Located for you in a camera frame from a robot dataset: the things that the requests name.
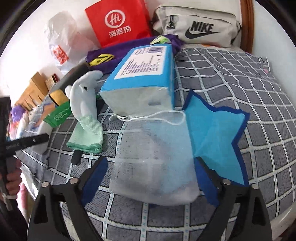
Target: red label on plastic bag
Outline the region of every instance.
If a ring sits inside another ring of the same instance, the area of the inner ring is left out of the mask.
[[[143,0],[101,0],[85,12],[102,47],[152,36]]]
[[[69,59],[68,55],[59,45],[54,47],[53,52],[60,64],[65,63]]]

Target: wooden organizer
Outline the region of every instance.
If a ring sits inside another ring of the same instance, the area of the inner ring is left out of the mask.
[[[16,105],[23,106],[26,110],[31,111],[37,105],[41,104],[48,94],[48,88],[45,84],[46,78],[37,72],[30,80],[29,86],[25,89]]]

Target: silver bolt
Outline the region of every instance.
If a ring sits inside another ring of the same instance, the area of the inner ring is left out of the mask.
[[[44,182],[44,183],[41,184],[41,186],[42,186],[43,188],[46,188],[47,186],[49,186],[49,182]]]
[[[259,186],[258,186],[256,183],[253,183],[253,184],[251,185],[251,187],[254,188],[254,189],[259,189]]]
[[[78,182],[79,182],[79,179],[75,178],[75,177],[70,180],[71,184],[75,184],[75,183],[78,183]]]
[[[231,181],[228,179],[223,179],[222,181],[225,185],[231,185]]]

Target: blue tissue package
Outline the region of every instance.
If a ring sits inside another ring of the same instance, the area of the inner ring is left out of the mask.
[[[174,107],[171,44],[133,48],[101,88],[100,96],[120,116],[152,114]]]

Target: gray checkered blanket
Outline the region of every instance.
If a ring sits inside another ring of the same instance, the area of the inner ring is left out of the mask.
[[[295,200],[296,111],[276,82],[267,59],[247,53],[187,48],[176,56],[175,101],[181,109],[190,89],[209,104],[240,108],[250,113],[239,147],[250,183],[258,183],[270,219],[283,213]],[[209,221],[214,207],[201,194],[193,203],[178,207],[149,207],[109,191],[117,140],[123,122],[109,121],[112,111],[104,106],[98,114],[103,125],[103,153],[108,171],[93,201],[85,207],[98,232],[109,240],[196,240]],[[54,129],[47,153],[30,149],[18,153],[24,166],[41,182],[66,183],[93,165],[97,155],[85,153],[80,166],[70,163],[73,150],[66,146],[77,121],[69,117]],[[239,206],[235,206],[222,240],[229,237]],[[70,222],[66,203],[62,207]]]

